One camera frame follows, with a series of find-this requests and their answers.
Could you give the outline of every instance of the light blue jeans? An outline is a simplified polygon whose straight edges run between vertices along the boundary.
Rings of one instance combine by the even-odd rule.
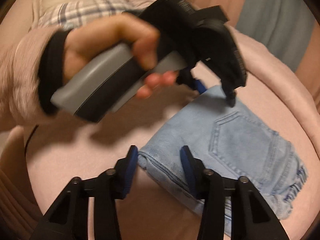
[[[247,176],[279,219],[307,179],[293,145],[267,127],[239,99],[226,105],[220,86],[200,95],[172,117],[140,150],[138,162],[162,187],[195,213],[204,202],[188,192],[180,149],[188,145],[195,158],[221,176]],[[231,203],[226,200],[225,233],[231,233]]]

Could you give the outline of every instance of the plaid fabric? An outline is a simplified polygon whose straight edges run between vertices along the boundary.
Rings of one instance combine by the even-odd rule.
[[[38,27],[60,25],[65,29],[78,28],[104,16],[133,9],[126,0],[84,0],[60,4],[39,19]]]

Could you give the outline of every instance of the metal pin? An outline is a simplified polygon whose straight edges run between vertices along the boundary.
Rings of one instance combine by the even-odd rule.
[[[204,173],[205,175],[213,175],[213,174],[214,174],[214,171],[211,170],[211,169],[204,169],[204,170],[203,170],[203,173]]]
[[[248,183],[249,182],[249,179],[246,177],[246,176],[241,176],[239,178],[239,180],[242,182],[242,183]]]
[[[107,174],[107,175],[114,175],[114,174],[116,174],[116,170],[115,170],[115,169],[108,169],[108,170],[106,171],[106,174]]]
[[[81,181],[80,177],[74,177],[72,183],[73,184],[78,184]]]

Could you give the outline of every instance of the gray handle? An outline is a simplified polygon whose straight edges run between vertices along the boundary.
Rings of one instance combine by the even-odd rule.
[[[87,120],[97,120],[101,118],[101,116],[97,116],[101,115],[101,111],[104,112],[103,114],[110,110],[117,111],[133,97],[143,85],[143,79],[147,75],[154,72],[165,73],[168,70],[177,71],[186,66],[187,64],[181,55],[173,51],[161,60],[154,69],[144,72],[140,67],[137,67],[137,63],[132,58],[130,47],[125,43],[120,43],[90,61],[68,84],[53,94],[51,102],[71,114],[77,114]],[[129,81],[132,85],[125,91],[119,92],[119,88],[128,86]],[[98,100],[100,98],[107,100],[103,96],[108,96],[108,94],[110,98],[116,94],[116,100],[112,99],[114,102],[110,107]],[[105,106],[106,109],[99,109],[99,111],[96,109]],[[81,114],[86,111],[92,111],[92,114],[88,114],[92,116]]]

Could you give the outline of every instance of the black strap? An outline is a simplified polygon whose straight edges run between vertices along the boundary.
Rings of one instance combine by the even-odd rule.
[[[55,114],[58,110],[50,99],[54,92],[63,86],[64,43],[69,32],[70,30],[56,32],[48,42],[40,60],[38,95],[40,105],[48,115]]]
[[[227,18],[226,14],[223,12],[220,5],[215,5],[212,7],[197,10],[196,13],[191,15],[191,17],[195,22],[199,22],[206,18],[218,19],[223,23],[226,23],[229,21],[229,19]]]

